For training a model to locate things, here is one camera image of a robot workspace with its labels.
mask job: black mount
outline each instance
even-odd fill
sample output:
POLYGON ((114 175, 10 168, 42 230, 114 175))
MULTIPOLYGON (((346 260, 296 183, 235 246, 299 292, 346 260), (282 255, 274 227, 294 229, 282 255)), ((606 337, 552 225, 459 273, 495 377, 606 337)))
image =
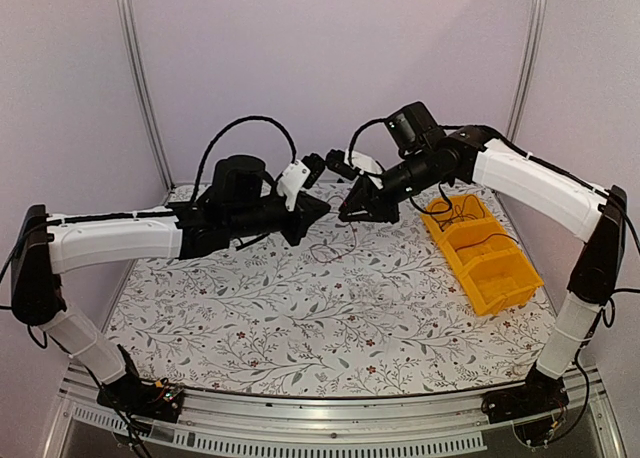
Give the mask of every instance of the black mount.
POLYGON ((533 365, 523 385, 485 394, 482 412, 489 417, 490 423, 501 423, 549 412, 568 404, 569 397, 562 378, 549 378, 533 365))
MULTIPOLYGON (((311 175, 317 179, 317 159, 311 158, 306 163, 314 166, 312 162, 316 171, 312 170, 311 175)), ((275 181, 267 174, 265 163, 246 155, 220 160, 211 186, 194 206, 186 205, 183 202, 167 205, 175 210, 177 226, 183 230, 180 259, 207 256, 229 248, 233 238, 274 232, 280 232, 291 246, 296 246, 309 227, 331 210, 328 203, 300 191, 295 209, 287 211, 285 198, 275 192, 275 181), (267 195, 262 195, 263 183, 271 185, 267 195)))
MULTIPOLYGON (((604 306, 613 294, 624 255, 625 222, 621 210, 626 207, 626 193, 612 186, 598 224, 571 273, 568 290, 587 303, 604 306)), ((594 334, 599 321, 597 315, 585 340, 594 334)), ((524 385, 485 394, 482 411, 491 423, 499 423, 551 412, 568 403, 562 378, 549 378, 534 364, 524 385)), ((516 435, 523 443, 542 445, 551 436, 553 421, 546 416, 517 425, 516 435)))
POLYGON ((101 387, 98 404, 125 414, 177 423, 182 412, 184 387, 165 381, 155 384, 144 383, 129 353, 120 345, 118 349, 126 363, 126 374, 101 387))

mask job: table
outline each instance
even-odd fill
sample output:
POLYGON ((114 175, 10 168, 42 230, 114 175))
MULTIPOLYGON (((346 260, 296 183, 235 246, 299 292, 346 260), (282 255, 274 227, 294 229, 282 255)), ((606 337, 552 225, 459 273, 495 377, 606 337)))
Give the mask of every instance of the table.
MULTIPOLYGON (((310 193, 337 206, 350 186, 320 183, 310 193)), ((491 190, 445 189, 476 194, 516 236, 491 190)), ((145 377, 242 393, 412 395, 522 379, 554 323, 544 290, 477 317, 418 213, 400 209, 395 225, 350 226, 329 214, 298 247, 274 234, 240 252, 139 260, 108 337, 145 377)))

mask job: yellow bin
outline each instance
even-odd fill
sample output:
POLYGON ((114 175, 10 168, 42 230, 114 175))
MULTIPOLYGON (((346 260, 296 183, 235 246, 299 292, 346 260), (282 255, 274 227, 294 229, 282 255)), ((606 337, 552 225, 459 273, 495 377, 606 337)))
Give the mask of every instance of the yellow bin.
MULTIPOLYGON (((475 195, 452 196, 450 211, 422 215, 477 315, 524 305, 544 282, 502 225, 475 195)), ((446 210, 442 198, 427 211, 446 210)))

